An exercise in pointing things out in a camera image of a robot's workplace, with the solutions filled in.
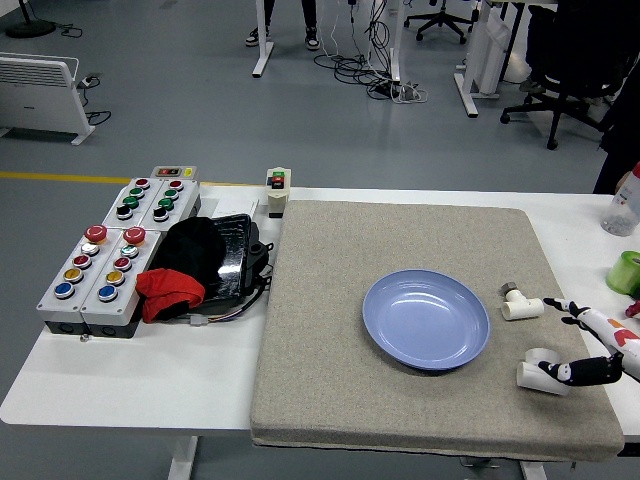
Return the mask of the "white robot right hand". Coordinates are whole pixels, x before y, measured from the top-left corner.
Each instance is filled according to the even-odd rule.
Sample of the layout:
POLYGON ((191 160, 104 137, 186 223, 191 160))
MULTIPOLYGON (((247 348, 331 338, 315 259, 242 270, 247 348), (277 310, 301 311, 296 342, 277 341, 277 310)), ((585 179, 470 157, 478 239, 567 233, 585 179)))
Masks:
POLYGON ((573 387, 616 383, 623 374, 639 381, 639 336, 591 307, 580 307, 573 301, 544 298, 544 303, 568 312, 562 321, 577 325, 600 341, 609 356, 592 357, 569 363, 539 361, 537 366, 559 383, 573 387))

